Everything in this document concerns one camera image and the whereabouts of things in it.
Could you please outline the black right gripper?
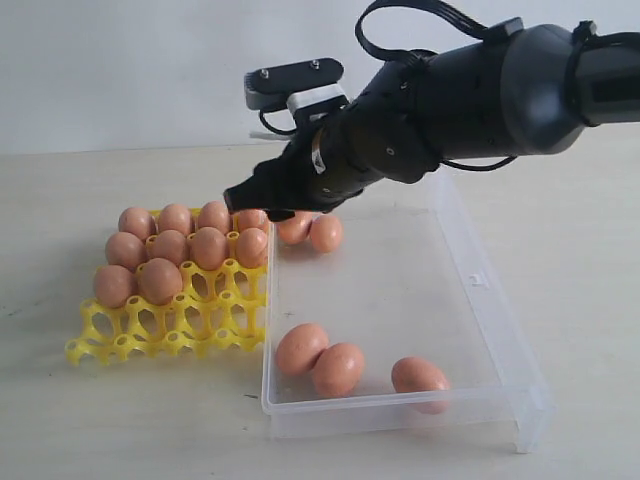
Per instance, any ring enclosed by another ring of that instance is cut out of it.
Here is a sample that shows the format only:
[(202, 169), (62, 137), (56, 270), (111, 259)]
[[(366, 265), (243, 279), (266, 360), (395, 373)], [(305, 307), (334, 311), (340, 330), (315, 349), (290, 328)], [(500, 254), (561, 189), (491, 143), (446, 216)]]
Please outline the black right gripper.
[(298, 118), (297, 133), (279, 157), (224, 190), (227, 209), (264, 210), (270, 221), (286, 221), (292, 210), (329, 212), (360, 195), (370, 185), (370, 166), (357, 151), (357, 137), (369, 135), (368, 120), (351, 110)]

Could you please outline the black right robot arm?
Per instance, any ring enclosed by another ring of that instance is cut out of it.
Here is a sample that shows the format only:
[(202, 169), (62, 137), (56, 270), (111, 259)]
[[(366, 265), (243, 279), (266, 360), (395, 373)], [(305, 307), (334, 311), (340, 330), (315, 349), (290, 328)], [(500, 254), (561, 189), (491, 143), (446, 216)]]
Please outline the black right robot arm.
[(343, 72), (325, 57), (247, 74), (247, 106), (288, 111), (295, 129), (278, 157), (225, 191), (230, 211), (273, 221), (328, 213), (383, 179), (413, 184), (442, 165), (490, 171), (639, 118), (638, 34), (600, 36), (590, 22), (573, 31), (511, 22), (463, 48), (413, 50), (354, 99), (340, 88)]

